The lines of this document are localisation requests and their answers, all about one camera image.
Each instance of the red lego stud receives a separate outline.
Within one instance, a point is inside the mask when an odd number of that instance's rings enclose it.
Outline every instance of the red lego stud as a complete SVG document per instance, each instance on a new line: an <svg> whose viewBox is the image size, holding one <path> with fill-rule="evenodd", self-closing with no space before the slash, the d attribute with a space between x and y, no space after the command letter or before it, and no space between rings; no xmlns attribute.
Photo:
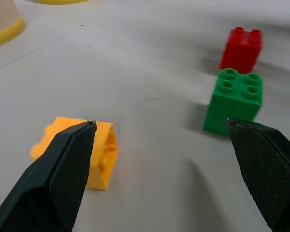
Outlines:
<svg viewBox="0 0 290 232"><path fill-rule="evenodd" d="M247 74L253 69L262 48L262 33L254 29L244 31L241 27L231 30L219 69L233 68Z"/></svg>

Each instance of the toy brick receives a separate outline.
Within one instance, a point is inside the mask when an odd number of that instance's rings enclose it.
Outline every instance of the toy brick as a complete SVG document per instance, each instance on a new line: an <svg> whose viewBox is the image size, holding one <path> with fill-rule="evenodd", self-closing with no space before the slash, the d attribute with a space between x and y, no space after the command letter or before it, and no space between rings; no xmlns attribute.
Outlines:
<svg viewBox="0 0 290 232"><path fill-rule="evenodd" d="M250 73L262 48L260 30L244 31L241 27L231 30L219 69L233 68L239 73Z"/></svg>
<svg viewBox="0 0 290 232"><path fill-rule="evenodd" d="M86 122L86 119L57 117L53 124L44 130L44 137L40 143L34 145L30 151L32 159L40 157L55 135L60 131ZM117 159L117 143L113 123L97 121L97 131L93 143L90 159L90 171L87 187L107 190L108 182Z"/></svg>
<svg viewBox="0 0 290 232"><path fill-rule="evenodd" d="M255 73L242 75L237 103L232 116L253 122L262 105L262 79Z"/></svg>
<svg viewBox="0 0 290 232"><path fill-rule="evenodd" d="M212 99L207 109L203 130L229 135L225 122L232 117L239 88L240 74L234 69L220 70Z"/></svg>

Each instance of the red lego duplo brick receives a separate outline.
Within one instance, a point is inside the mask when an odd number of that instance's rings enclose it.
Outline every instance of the red lego duplo brick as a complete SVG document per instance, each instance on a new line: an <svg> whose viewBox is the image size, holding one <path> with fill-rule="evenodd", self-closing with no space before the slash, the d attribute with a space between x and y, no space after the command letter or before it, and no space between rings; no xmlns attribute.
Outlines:
<svg viewBox="0 0 290 232"><path fill-rule="evenodd" d="M262 48L262 33L254 29L244 31L241 27L231 30L219 69L233 68L247 74L253 69Z"/></svg>

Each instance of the table surface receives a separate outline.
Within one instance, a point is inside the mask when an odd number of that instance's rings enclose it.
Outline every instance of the table surface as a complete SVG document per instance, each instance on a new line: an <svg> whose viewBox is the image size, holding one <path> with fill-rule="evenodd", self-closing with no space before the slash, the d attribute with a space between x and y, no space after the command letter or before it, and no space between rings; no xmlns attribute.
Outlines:
<svg viewBox="0 0 290 232"><path fill-rule="evenodd" d="M270 231L230 140L201 128L229 31L244 26L264 34L256 121L290 140L290 18L215 0L16 4L27 27L0 46L0 204L44 127L67 116L114 122L119 147L73 231Z"/></svg>

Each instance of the green lego stud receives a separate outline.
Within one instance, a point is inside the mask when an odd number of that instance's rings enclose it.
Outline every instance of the green lego stud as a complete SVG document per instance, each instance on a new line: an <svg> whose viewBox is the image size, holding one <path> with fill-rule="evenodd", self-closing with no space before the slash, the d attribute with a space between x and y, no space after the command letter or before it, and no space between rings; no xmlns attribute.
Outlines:
<svg viewBox="0 0 290 232"><path fill-rule="evenodd" d="M229 136L226 118L253 121L261 105L262 79L259 75L239 74L229 68L220 70L203 130Z"/></svg>

